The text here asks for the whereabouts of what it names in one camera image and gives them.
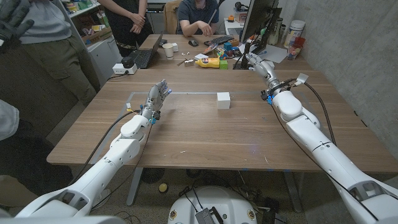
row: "power strip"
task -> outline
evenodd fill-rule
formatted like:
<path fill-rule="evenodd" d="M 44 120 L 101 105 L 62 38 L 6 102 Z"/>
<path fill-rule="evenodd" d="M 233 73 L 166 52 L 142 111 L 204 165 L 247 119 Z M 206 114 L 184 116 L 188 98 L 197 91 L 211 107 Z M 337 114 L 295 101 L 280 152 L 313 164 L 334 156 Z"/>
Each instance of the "power strip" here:
<path fill-rule="evenodd" d="M 113 72 L 117 75 L 123 75 L 126 71 L 128 71 L 127 74 L 134 74 L 137 71 L 137 65 L 134 64 L 134 66 L 131 68 L 124 68 L 122 63 L 117 63 L 112 69 Z"/>

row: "computer mouse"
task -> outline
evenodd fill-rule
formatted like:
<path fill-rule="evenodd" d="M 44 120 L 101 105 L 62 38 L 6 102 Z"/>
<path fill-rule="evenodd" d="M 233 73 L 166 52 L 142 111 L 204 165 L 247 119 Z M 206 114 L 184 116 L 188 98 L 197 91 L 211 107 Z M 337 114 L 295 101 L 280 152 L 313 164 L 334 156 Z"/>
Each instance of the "computer mouse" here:
<path fill-rule="evenodd" d="M 188 44 L 191 45 L 192 47 L 196 47 L 197 45 L 199 45 L 198 42 L 195 40 L 188 41 Z"/>

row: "wooden table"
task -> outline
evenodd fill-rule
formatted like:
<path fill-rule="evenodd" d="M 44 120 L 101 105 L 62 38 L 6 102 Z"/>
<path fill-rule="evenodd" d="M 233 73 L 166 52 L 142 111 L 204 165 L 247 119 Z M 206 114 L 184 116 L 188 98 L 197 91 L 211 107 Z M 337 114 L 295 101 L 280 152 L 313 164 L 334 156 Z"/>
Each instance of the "wooden table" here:
<path fill-rule="evenodd" d="M 150 35 L 141 47 L 151 48 L 157 37 Z M 211 38 L 164 35 L 163 39 L 178 43 L 174 59 L 166 60 L 160 48 L 148 69 L 108 81 L 48 156 L 50 163 L 83 164 L 113 121 L 126 112 L 125 103 L 139 108 L 151 86 L 165 78 L 173 93 L 165 99 L 162 117 L 152 127 L 139 167 L 319 171 L 282 129 L 271 106 L 261 100 L 259 92 L 266 87 L 256 72 L 232 70 L 235 60 L 228 60 L 228 70 L 178 67 L 184 58 L 201 53 L 206 48 L 203 42 Z M 200 45 L 188 45 L 190 39 Z M 275 72 L 281 81 L 296 78 L 300 72 L 309 76 L 307 82 L 326 104 L 338 147 L 361 170 L 397 172 L 398 162 L 322 73 L 312 70 L 301 56 L 275 63 Z M 304 85 L 292 90 L 327 130 L 315 95 Z M 217 110 L 216 92 L 222 91 L 230 92 L 229 110 Z M 92 163 L 102 157 L 129 119 L 131 116 L 116 125 Z M 136 163 L 133 159 L 127 165 Z"/>

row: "yellow bottle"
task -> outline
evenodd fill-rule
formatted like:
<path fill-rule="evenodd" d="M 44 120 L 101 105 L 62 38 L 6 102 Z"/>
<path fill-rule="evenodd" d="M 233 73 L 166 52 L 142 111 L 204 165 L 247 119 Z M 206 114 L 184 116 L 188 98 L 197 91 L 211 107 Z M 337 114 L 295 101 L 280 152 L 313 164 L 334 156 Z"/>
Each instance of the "yellow bottle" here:
<path fill-rule="evenodd" d="M 202 58 L 195 62 L 197 65 L 202 68 L 219 68 L 220 67 L 220 59 L 219 58 Z"/>

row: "white cup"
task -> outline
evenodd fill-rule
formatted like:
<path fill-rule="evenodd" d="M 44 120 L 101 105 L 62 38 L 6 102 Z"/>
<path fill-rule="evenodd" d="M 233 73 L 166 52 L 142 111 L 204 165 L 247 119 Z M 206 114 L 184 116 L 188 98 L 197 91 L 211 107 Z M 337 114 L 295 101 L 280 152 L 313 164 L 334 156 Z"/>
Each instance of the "white cup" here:
<path fill-rule="evenodd" d="M 173 44 L 164 44 L 163 45 L 164 52 L 166 53 L 167 60 L 172 60 L 174 58 L 174 50 Z"/>

